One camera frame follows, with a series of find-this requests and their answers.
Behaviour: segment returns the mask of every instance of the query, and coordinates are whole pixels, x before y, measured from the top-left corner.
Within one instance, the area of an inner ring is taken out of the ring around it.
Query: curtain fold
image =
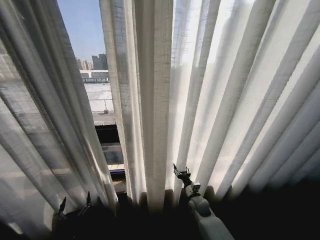
[[[113,211],[117,196],[71,43],[55,0],[0,7],[0,215],[31,238],[87,192]]]
[[[100,9],[133,202],[146,194],[151,211],[165,196],[175,206],[173,163],[217,201],[315,176],[319,1],[100,0]]]

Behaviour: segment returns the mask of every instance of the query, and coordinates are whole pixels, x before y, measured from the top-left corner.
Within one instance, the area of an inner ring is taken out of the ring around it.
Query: glass pane
[[[103,154],[106,162],[112,168],[111,170],[123,169],[124,168],[124,157],[119,142],[114,143],[103,143],[101,144]]]
[[[99,0],[58,0],[95,125],[114,125]]]

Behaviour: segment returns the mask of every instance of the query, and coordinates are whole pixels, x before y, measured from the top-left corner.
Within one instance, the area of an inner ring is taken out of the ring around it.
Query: dark floor
[[[247,190],[234,201],[224,200],[211,207],[236,240],[319,239],[319,187],[318,183],[303,181],[295,187],[266,189],[257,195]],[[202,239],[185,196],[177,208],[165,205],[158,215],[148,214],[146,206],[132,207],[125,192],[119,193],[118,199],[117,217],[96,207],[86,217],[62,227],[56,239]]]

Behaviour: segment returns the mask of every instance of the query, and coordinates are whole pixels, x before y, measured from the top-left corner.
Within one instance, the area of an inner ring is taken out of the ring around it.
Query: tall building
[[[81,65],[81,60],[77,57],[75,59],[76,59],[76,64],[78,65],[79,70],[83,70],[82,65]]]
[[[93,62],[93,69],[94,70],[101,70],[102,69],[102,65],[101,65],[101,61],[100,61],[99,57],[92,56],[92,62]]]
[[[105,53],[99,54],[99,56],[92,56],[93,69],[94,70],[108,70],[107,56]]]
[[[94,69],[94,64],[92,63],[92,61],[87,61],[87,66],[88,66],[88,70]]]
[[[81,67],[82,67],[82,70],[88,70],[88,65],[86,64],[87,63],[87,61],[85,61],[85,60],[80,60],[80,62],[81,62]]]
[[[101,62],[102,70],[108,69],[107,56],[105,53],[99,54],[99,59]]]

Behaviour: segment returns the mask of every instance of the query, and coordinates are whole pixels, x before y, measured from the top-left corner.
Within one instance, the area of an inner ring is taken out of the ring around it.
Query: window
[[[126,188],[99,0],[58,0],[116,191]]]

